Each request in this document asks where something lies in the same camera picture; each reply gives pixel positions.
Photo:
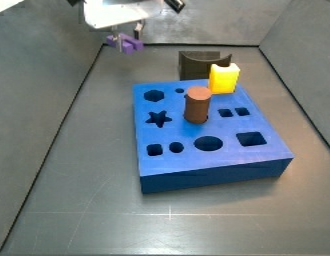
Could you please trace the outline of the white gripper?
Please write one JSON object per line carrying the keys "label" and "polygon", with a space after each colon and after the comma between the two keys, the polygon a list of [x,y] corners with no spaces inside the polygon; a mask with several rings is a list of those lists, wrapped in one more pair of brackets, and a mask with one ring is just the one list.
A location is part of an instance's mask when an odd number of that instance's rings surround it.
{"label": "white gripper", "polygon": [[84,19],[86,24],[101,29],[110,27],[116,48],[122,52],[122,38],[117,25],[136,22],[133,37],[140,40],[145,26],[144,19],[161,13],[162,0],[84,0]]}

